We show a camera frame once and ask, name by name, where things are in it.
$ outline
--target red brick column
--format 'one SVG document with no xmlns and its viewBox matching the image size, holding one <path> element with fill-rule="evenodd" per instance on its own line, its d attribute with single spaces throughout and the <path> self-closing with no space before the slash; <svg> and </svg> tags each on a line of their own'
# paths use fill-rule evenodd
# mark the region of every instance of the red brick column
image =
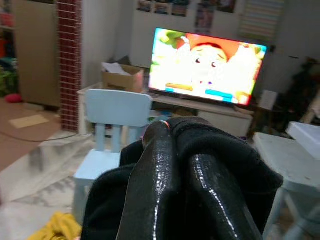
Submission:
<svg viewBox="0 0 320 240">
<path fill-rule="evenodd" d="M 78 131 L 78 94 L 81 89 L 82 1 L 57 0 L 61 128 Z"/>
</svg>

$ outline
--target door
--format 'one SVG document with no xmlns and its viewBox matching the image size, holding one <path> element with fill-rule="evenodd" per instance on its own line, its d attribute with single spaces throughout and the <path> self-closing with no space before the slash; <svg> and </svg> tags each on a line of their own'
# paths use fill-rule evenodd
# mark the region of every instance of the door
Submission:
<svg viewBox="0 0 320 240">
<path fill-rule="evenodd" d="M 45 2 L 13 0 L 19 86 L 25 102 L 59 107 L 56 7 Z"/>
</svg>

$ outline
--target light blue chair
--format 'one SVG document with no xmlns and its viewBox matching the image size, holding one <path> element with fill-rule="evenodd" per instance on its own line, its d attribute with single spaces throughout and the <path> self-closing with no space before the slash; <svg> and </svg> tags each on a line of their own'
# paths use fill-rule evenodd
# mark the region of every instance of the light blue chair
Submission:
<svg viewBox="0 0 320 240">
<path fill-rule="evenodd" d="M 122 126 L 128 126 L 128 142 L 136 141 L 138 128 L 148 123 L 152 98 L 134 92 L 91 89 L 85 93 L 85 104 L 88 120 L 96 124 L 96 147 L 74 175 L 72 213 L 80 224 L 87 203 L 86 187 L 103 173 L 119 167 Z M 112 125 L 112 151 L 105 150 L 106 125 Z"/>
</svg>

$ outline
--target picture on wall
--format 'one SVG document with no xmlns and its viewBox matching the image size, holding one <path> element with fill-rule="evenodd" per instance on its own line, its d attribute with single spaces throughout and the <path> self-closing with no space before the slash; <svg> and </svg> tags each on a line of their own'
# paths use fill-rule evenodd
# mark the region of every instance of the picture on wall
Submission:
<svg viewBox="0 0 320 240">
<path fill-rule="evenodd" d="M 137 10 L 142 12 L 151 12 L 152 1 L 148 0 L 139 0 Z"/>
<path fill-rule="evenodd" d="M 155 13 L 156 14 L 164 14 L 168 15 L 169 14 L 169 3 L 165 2 L 156 2 L 155 3 Z"/>
<path fill-rule="evenodd" d="M 219 0 L 201 0 L 204 5 L 216 6 Z"/>
<path fill-rule="evenodd" d="M 187 5 L 173 4 L 173 6 L 172 6 L 172 15 L 173 16 L 178 16 L 178 17 L 185 17 L 185 16 L 187 16 L 187 10 L 188 10 L 188 6 Z"/>
<path fill-rule="evenodd" d="M 195 19 L 195 33 L 209 35 L 212 30 L 215 6 L 198 4 Z"/>
<path fill-rule="evenodd" d="M 217 10 L 233 14 L 236 7 L 236 0 L 218 0 Z"/>
</svg>

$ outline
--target television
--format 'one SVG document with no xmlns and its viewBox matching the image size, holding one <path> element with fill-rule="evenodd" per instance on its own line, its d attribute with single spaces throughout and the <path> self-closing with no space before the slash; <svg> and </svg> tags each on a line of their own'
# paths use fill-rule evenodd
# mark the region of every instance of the television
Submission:
<svg viewBox="0 0 320 240">
<path fill-rule="evenodd" d="M 248 105 L 267 47 L 156 28 L 149 89 Z"/>
</svg>

